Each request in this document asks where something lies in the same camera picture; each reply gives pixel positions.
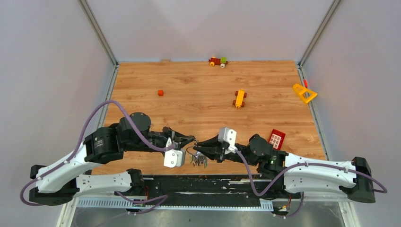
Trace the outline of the keyring with colourful keys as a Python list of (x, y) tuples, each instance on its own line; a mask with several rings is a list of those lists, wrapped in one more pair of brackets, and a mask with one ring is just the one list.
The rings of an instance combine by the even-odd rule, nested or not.
[(208, 159), (205, 155), (200, 153), (199, 151), (190, 152), (189, 149), (194, 148), (194, 146), (190, 146), (186, 148), (186, 152), (190, 156), (190, 163), (192, 163), (193, 166), (203, 166), (206, 168), (208, 166)]

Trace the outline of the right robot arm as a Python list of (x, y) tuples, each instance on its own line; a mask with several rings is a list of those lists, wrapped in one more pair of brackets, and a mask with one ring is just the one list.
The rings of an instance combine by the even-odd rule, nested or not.
[(247, 145), (217, 135), (197, 142), (194, 150), (218, 163), (230, 160), (243, 163), (246, 167), (256, 166), (262, 176), (276, 179), (270, 184), (270, 191), (275, 197), (283, 197), (286, 193), (330, 192), (345, 194), (356, 202), (375, 202), (371, 168), (363, 157), (354, 157), (351, 161), (301, 157), (274, 149), (259, 134), (253, 135)]

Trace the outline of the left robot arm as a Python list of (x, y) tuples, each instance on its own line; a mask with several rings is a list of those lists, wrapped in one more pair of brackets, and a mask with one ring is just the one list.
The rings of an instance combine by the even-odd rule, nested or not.
[(50, 166), (33, 165), (31, 179), (37, 178), (29, 191), (29, 201), (57, 206), (96, 192), (115, 195), (143, 195), (148, 190), (139, 169), (113, 175), (87, 175), (86, 172), (112, 161), (121, 160), (126, 151), (153, 152), (130, 126), (126, 118), (101, 127), (85, 137), (71, 160), (66, 157)]

